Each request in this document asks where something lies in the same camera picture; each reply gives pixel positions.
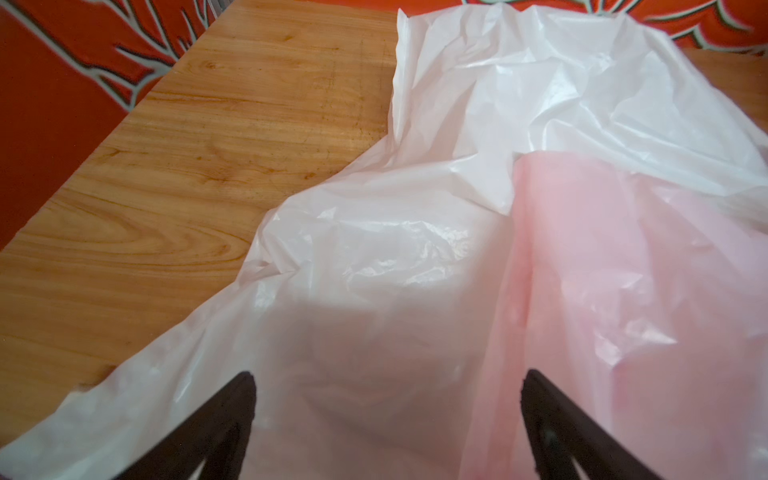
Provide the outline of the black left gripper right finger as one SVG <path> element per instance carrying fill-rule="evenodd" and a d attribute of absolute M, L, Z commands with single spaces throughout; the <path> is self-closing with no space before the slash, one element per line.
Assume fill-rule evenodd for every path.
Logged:
<path fill-rule="evenodd" d="M 544 374 L 530 369 L 521 412 L 541 479 L 657 479 Z"/>

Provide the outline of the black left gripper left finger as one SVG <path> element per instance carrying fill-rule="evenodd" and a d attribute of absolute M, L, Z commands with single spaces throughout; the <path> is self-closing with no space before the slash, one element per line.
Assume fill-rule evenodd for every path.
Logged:
<path fill-rule="evenodd" d="M 200 408 L 145 455 L 117 475 L 119 479 L 237 479 L 241 473 L 257 387 L 251 373 L 235 375 Z"/>

